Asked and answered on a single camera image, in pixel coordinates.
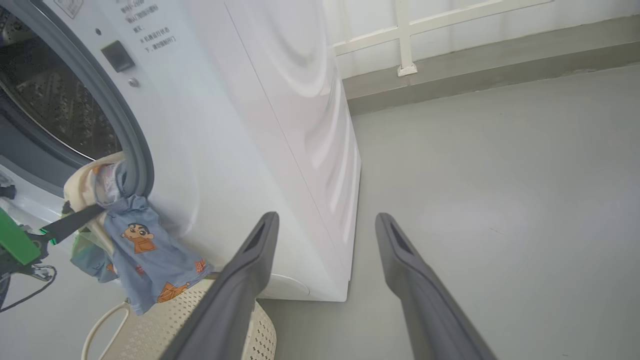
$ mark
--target black cable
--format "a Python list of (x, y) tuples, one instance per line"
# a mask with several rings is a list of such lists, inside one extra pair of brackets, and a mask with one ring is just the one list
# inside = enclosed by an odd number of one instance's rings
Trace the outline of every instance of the black cable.
[(3, 309), (0, 309), (0, 313), (2, 313), (3, 311), (7, 311), (7, 310), (9, 310), (9, 309), (11, 309), (12, 307), (16, 307), (16, 306), (20, 305), (21, 303), (23, 303), (23, 302), (25, 302), (25, 301), (27, 301), (27, 300), (31, 299), (32, 297), (34, 297), (34, 296), (38, 295), (39, 293), (43, 292), (46, 288), (48, 288), (48, 287), (49, 287), (49, 285), (53, 284), (53, 280), (55, 280), (55, 279), (56, 279), (56, 275), (58, 274), (58, 271), (56, 270), (56, 268), (54, 268), (54, 267), (53, 267), (53, 266), (51, 266), (51, 265), (41, 266), (41, 268), (50, 268), (50, 269), (53, 269), (53, 276), (51, 277), (51, 280), (49, 280), (49, 282), (47, 282), (46, 284), (44, 284), (44, 286), (42, 286), (42, 288), (40, 288), (39, 290), (36, 290), (36, 291), (35, 291), (34, 293), (32, 293), (31, 295), (29, 295), (29, 296), (27, 296), (27, 297), (23, 297), (22, 299), (20, 299), (20, 300), (18, 300), (18, 301), (16, 301), (16, 302), (14, 302), (13, 304), (11, 304), (11, 305), (9, 305), (9, 306), (7, 306), (7, 307), (3, 308)]

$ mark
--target clothing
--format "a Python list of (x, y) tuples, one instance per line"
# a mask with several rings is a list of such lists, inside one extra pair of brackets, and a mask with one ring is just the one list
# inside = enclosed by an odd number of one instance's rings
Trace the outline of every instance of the clothing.
[[(70, 208), (73, 211), (80, 211), (87, 206), (96, 203), (95, 200), (95, 174), (105, 165), (121, 163), (124, 160), (124, 153), (117, 152), (104, 158), (95, 160), (80, 169), (78, 169), (65, 183), (65, 200), (69, 201)], [(104, 214), (97, 216), (95, 219), (86, 224), (93, 236), (88, 238), (91, 242), (104, 249), (106, 254), (111, 257), (113, 254), (113, 244), (111, 237), (105, 232), (103, 227)]]
[[(124, 169), (122, 163), (100, 172), (113, 174), (122, 190)], [(113, 242), (113, 264), (137, 315), (156, 302), (180, 295), (212, 271), (201, 256), (174, 240), (160, 226), (158, 214), (149, 207), (146, 198), (132, 195), (102, 203), (102, 196), (97, 197), (108, 211), (104, 229)]]
[[(62, 217), (73, 213), (69, 201), (62, 207)], [(84, 273), (98, 279), (98, 282), (108, 282), (117, 279), (111, 258), (107, 252), (96, 243), (96, 235), (87, 227), (78, 230), (76, 240), (71, 248), (71, 263)]]

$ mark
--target washing machine drum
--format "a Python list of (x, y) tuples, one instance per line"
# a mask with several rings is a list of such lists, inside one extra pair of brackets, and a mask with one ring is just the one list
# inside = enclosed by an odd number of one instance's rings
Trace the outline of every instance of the washing machine drum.
[(0, 86), (27, 118), (87, 160), (121, 151), (109, 120), (67, 64), (6, 10), (0, 29)]

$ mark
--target laundry basket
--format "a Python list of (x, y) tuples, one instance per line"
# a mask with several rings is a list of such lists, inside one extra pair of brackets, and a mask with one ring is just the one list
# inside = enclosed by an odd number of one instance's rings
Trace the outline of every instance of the laundry basket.
[[(158, 360), (212, 283), (213, 280), (203, 279), (178, 297), (154, 305), (141, 316), (135, 316), (132, 307), (126, 302), (114, 307), (89, 332), (84, 342), (82, 360), (87, 360), (98, 329), (120, 309), (126, 312), (125, 318), (100, 360)], [(242, 359), (273, 360), (275, 351), (276, 332), (273, 323), (256, 302)]]

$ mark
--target washing machine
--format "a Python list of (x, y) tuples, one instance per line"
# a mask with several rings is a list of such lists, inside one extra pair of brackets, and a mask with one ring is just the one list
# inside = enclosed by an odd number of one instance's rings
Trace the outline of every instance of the washing machine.
[(261, 296), (346, 300), (360, 155), (320, 0), (0, 6), (10, 213), (55, 220), (69, 176), (123, 151), (125, 190), (217, 269), (277, 211)]

